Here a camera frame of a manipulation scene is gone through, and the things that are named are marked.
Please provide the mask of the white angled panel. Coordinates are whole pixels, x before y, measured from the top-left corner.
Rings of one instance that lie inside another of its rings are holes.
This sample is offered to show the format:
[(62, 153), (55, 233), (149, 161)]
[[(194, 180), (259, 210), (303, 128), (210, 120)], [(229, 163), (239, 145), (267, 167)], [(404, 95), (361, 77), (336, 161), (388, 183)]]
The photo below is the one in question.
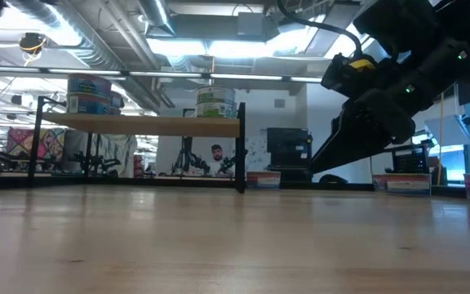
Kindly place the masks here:
[(470, 145), (468, 129), (458, 115), (429, 119), (424, 122), (424, 125), (437, 139), (439, 145)]

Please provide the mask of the black aluminium table frame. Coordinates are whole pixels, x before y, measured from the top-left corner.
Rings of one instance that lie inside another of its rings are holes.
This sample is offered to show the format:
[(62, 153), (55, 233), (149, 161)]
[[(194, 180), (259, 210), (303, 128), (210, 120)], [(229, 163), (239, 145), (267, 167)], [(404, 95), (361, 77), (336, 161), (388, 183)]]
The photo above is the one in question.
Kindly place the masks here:
[[(0, 189), (21, 189), (33, 187), (50, 187), (59, 185), (139, 185), (139, 186), (166, 186), (166, 187), (198, 187), (198, 188), (225, 188), (237, 189), (235, 180), (220, 178), (199, 179), (143, 179), (143, 178), (117, 178), (117, 177), (84, 177), (84, 176), (39, 176), (29, 180), (24, 176), (0, 176)], [(313, 190), (345, 190), (345, 191), (373, 191), (372, 184), (319, 184), (302, 182), (284, 182), (280, 189), (313, 189)]]

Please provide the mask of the person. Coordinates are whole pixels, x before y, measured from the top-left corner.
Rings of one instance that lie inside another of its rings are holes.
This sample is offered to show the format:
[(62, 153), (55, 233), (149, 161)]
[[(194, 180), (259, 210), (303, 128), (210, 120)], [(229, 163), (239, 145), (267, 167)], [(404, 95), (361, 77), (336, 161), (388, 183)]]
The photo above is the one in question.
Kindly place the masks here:
[(215, 177), (233, 177), (234, 171), (230, 168), (223, 167), (224, 155), (220, 145), (211, 146), (212, 160), (208, 162), (210, 174)]

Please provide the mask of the small silver ventilation duct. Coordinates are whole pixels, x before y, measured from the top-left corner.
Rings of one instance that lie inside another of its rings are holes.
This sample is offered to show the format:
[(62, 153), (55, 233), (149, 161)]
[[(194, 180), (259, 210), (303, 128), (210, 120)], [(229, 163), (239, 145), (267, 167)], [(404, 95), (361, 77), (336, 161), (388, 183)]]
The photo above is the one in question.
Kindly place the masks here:
[(137, 0), (140, 11), (149, 25), (175, 36), (170, 9), (165, 0)]

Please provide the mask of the colourful patterned fabric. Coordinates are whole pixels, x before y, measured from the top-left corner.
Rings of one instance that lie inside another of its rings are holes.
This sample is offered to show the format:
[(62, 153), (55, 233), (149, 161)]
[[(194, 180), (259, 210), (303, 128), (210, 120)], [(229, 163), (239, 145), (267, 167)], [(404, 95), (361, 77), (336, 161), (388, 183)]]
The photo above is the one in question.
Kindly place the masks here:
[[(59, 171), (64, 152), (65, 129), (41, 129), (39, 133), (36, 172)], [(29, 161), (32, 154), (33, 129), (10, 128), (6, 153), (18, 160)]]

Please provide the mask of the white patterned board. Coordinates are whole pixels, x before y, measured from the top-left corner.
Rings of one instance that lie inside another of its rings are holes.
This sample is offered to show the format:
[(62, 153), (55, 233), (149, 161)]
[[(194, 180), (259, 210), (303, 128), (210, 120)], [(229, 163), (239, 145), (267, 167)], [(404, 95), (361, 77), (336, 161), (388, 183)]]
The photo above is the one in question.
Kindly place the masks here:
[(265, 136), (249, 136), (246, 138), (246, 172), (263, 172), (270, 163)]

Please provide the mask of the large silver ventilation duct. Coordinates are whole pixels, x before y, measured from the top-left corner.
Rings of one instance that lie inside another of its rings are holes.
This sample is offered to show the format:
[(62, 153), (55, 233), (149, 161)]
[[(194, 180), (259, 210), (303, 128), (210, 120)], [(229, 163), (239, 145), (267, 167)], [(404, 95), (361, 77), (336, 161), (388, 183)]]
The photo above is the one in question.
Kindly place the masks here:
[(7, 0), (32, 20), (45, 34), (91, 69), (125, 69), (99, 34), (76, 12), (68, 0)]

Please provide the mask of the white hanging cloth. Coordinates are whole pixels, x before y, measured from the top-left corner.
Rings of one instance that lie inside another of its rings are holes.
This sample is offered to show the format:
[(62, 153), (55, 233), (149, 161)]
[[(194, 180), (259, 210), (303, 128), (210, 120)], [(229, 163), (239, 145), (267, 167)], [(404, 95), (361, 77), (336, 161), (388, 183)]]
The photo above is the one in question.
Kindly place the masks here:
[[(86, 132), (67, 129), (64, 138), (61, 169), (67, 172), (81, 173), (81, 164), (75, 159), (75, 154), (82, 153), (86, 157), (88, 134)], [(91, 156), (102, 156), (105, 160), (117, 159), (120, 164), (111, 167), (119, 177), (134, 176), (134, 153), (137, 139), (130, 135), (94, 134), (91, 139)]]

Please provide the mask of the black equipment cabinet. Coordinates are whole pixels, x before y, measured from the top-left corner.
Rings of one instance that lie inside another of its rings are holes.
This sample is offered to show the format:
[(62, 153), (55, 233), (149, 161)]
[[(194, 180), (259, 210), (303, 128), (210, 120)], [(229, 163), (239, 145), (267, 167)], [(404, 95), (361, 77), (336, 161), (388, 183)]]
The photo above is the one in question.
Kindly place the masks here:
[(313, 137), (307, 129), (270, 127), (267, 129), (267, 169), (281, 173), (281, 182), (311, 182), (308, 164)]

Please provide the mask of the black-framed wooden shelf riser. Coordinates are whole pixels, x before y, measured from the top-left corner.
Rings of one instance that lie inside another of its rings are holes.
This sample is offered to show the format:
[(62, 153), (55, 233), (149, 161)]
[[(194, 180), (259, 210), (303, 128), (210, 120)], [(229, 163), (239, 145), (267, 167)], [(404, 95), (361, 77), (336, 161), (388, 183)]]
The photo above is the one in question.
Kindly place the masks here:
[(33, 143), (28, 169), (28, 185), (34, 186), (34, 176), (38, 160), (38, 143), (43, 120), (71, 127), (87, 133), (86, 159), (83, 176), (74, 182), (84, 185), (104, 185), (106, 180), (91, 177), (89, 165), (91, 142), (94, 134), (148, 135), (148, 136), (190, 136), (222, 137), (235, 140), (235, 177), (231, 186), (240, 194), (246, 190), (246, 104), (241, 102), (236, 118), (187, 118), (187, 117), (150, 117), (99, 114), (52, 114), (44, 113), (45, 104), (57, 102), (47, 96), (38, 97), (36, 118), (33, 129)]

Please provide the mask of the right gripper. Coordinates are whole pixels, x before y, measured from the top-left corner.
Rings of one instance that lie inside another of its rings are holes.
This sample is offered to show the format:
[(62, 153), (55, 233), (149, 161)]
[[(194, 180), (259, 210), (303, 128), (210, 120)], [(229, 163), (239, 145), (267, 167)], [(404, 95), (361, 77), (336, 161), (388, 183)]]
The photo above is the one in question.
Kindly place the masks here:
[[(342, 125), (342, 114), (365, 110), (381, 128), (368, 125)], [(366, 91), (358, 99), (346, 102), (330, 121), (330, 134), (312, 156), (309, 168), (313, 174), (376, 155), (386, 146), (386, 132), (393, 143), (403, 143), (415, 133), (409, 114), (384, 90)]]

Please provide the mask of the black background robot arms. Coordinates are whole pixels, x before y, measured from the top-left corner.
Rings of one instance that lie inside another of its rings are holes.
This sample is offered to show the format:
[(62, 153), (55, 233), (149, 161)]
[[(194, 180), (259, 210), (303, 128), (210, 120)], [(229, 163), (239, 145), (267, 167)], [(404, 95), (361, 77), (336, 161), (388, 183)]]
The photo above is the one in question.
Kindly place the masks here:
[(177, 156), (175, 163), (171, 166), (173, 174), (184, 174), (189, 171), (190, 167), (195, 167), (203, 171), (203, 175), (207, 175), (210, 166), (202, 158), (192, 152), (193, 138), (191, 136), (183, 136), (181, 139), (181, 150)]
[(116, 158), (105, 159), (103, 155), (97, 155), (90, 156), (89, 159), (86, 159), (86, 155), (82, 151), (79, 151), (72, 157), (69, 157), (69, 161), (79, 163), (84, 174), (101, 177), (119, 177), (115, 167), (119, 166), (121, 162)]

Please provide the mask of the black rounded object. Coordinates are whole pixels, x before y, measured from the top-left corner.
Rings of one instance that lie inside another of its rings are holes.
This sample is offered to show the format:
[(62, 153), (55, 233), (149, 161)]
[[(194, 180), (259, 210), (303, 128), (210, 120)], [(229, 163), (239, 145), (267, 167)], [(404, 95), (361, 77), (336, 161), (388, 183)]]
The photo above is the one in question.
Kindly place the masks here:
[(344, 179), (343, 177), (332, 175), (332, 174), (325, 174), (320, 177), (319, 184), (338, 184), (344, 185), (348, 183), (348, 180)]

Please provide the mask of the black perforated crate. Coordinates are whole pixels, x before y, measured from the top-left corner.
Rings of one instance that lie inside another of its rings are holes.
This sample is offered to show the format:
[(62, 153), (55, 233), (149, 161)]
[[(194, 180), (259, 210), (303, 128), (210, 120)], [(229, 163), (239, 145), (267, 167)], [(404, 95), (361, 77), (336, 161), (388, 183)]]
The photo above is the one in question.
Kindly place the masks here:
[(426, 145), (403, 145), (384, 150), (392, 155), (392, 167), (386, 167), (387, 173), (428, 174), (428, 153)]

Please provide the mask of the green tuna can plain lid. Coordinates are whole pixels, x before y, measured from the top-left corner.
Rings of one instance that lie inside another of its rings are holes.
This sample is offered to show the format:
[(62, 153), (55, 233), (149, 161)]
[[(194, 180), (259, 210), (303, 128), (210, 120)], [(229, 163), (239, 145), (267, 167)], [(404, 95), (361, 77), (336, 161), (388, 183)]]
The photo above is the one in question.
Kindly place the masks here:
[(234, 103), (235, 91), (227, 87), (207, 86), (196, 90), (197, 103)]
[(224, 102), (203, 102), (196, 104), (198, 118), (235, 118), (236, 105)]

